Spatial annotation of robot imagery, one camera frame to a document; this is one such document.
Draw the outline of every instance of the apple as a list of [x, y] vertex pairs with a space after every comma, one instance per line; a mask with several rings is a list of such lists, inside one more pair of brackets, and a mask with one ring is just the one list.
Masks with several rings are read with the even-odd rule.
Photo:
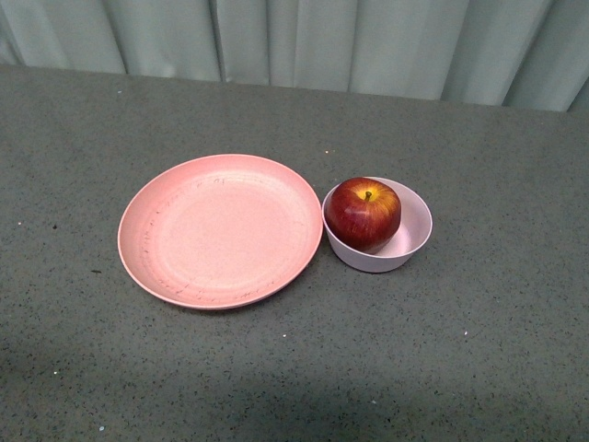
[[397, 233], [401, 201], [386, 184], [350, 178], [331, 194], [325, 208], [329, 229], [341, 242], [364, 253], [377, 253]]

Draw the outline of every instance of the bowl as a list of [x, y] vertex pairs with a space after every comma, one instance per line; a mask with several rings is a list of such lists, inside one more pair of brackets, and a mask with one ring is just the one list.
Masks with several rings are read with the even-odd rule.
[[401, 200], [400, 226], [397, 233], [385, 247], [374, 255], [364, 253], [345, 245], [333, 234], [325, 220], [325, 208], [339, 184], [331, 189], [323, 200], [321, 207], [323, 225], [325, 226], [331, 248], [338, 258], [346, 264], [362, 272], [389, 272], [407, 262], [413, 256], [413, 253], [423, 247], [427, 242], [432, 234], [432, 214], [425, 201], [409, 187], [386, 178], [368, 178], [386, 184], [397, 193]]

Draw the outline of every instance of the speckled countertop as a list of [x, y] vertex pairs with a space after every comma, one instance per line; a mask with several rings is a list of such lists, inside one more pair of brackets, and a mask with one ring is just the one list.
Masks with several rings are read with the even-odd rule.
[[[430, 206], [359, 273], [326, 238], [260, 303], [178, 308], [121, 265], [133, 196], [247, 153], [319, 199]], [[589, 114], [0, 65], [0, 440], [589, 440]]]

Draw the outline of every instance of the curtain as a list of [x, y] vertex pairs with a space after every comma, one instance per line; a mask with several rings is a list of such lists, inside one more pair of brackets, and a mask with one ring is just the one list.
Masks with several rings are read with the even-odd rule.
[[0, 0], [0, 64], [589, 109], [587, 0]]

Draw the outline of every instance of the curtain fold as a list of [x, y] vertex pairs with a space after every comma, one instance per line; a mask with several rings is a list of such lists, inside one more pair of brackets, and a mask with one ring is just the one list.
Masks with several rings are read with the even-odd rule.
[[501, 105], [551, 0], [471, 0], [442, 99]]
[[0, 0], [0, 64], [589, 109], [586, 0]]
[[21, 64], [125, 72], [99, 0], [0, 0], [0, 9], [0, 33]]
[[219, 81], [207, 0], [104, 0], [128, 74]]

